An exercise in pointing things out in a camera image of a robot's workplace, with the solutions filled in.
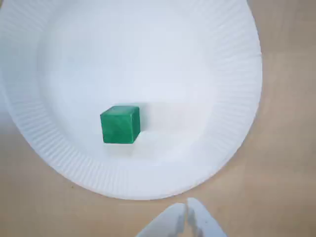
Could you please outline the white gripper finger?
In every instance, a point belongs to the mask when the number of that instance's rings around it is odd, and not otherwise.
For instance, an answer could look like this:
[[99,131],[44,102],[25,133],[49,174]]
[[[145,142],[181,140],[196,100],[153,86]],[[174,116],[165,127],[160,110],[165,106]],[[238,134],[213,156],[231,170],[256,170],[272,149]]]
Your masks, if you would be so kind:
[[191,226],[194,237],[226,237],[218,222],[206,207],[196,198],[187,198],[187,222]]
[[186,205],[175,203],[166,208],[137,237],[176,237],[184,231]]

